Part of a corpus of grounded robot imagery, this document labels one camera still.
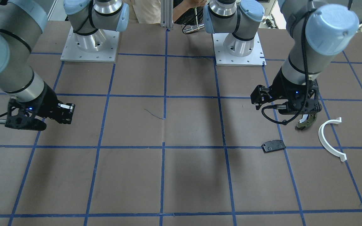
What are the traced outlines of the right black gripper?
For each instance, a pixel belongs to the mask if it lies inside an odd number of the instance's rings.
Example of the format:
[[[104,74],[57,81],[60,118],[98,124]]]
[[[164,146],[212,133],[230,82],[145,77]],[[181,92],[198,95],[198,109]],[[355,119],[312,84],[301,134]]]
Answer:
[[[6,113],[0,115],[0,124],[16,130],[43,131],[47,125],[36,116],[47,118],[60,124],[71,124],[75,104],[63,104],[57,99],[55,92],[45,83],[42,93],[29,102],[19,102],[11,97]]]

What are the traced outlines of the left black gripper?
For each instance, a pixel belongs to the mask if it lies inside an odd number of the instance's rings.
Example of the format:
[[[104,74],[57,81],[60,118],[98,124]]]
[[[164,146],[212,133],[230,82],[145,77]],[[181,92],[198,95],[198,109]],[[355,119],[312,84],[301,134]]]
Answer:
[[[317,80],[309,80],[309,91],[306,91],[305,85],[297,85],[287,80],[282,71],[279,70],[273,84],[270,87],[258,85],[251,93],[252,104],[255,104],[256,110],[260,110],[262,104],[270,103],[278,99],[287,99],[284,104],[286,107],[279,109],[283,115],[296,114],[304,101],[305,95],[308,97],[302,114],[312,114],[322,110],[319,102],[319,86]]]

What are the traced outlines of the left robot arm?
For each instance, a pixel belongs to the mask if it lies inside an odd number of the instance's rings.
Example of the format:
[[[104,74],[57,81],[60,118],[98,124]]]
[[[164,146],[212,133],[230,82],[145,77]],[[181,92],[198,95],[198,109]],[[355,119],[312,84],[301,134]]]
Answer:
[[[264,103],[286,102],[277,109],[283,115],[320,112],[317,76],[343,51],[362,24],[362,0],[280,0],[286,31],[294,39],[283,66],[266,88],[258,85],[252,104],[264,112]],[[209,34],[228,33],[231,40],[252,42],[264,15],[255,0],[211,0],[204,6],[203,21]]]

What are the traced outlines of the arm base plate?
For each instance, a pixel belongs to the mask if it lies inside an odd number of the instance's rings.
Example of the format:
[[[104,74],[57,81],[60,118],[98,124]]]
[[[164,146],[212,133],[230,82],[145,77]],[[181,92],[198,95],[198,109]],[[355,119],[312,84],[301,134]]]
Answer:
[[[266,65],[258,33],[249,41],[238,40],[231,33],[212,34],[212,39],[217,66]]]
[[[82,36],[71,28],[60,60],[115,63],[120,34],[112,30],[97,30],[92,35]]]

